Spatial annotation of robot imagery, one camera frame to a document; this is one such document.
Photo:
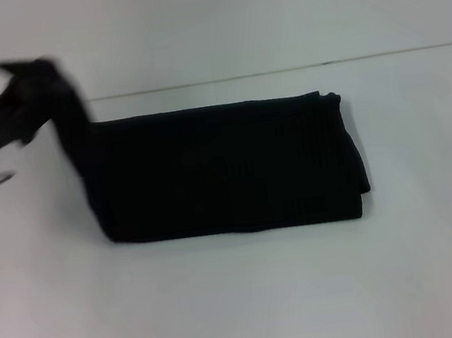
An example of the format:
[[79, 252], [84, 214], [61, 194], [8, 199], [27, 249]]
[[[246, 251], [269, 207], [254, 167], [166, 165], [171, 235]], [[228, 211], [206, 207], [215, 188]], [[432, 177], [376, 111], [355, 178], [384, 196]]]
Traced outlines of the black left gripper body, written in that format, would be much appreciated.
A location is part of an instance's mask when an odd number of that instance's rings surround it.
[[27, 145], [51, 119], [50, 62], [4, 62], [0, 71], [10, 77], [0, 94], [0, 148], [16, 140]]

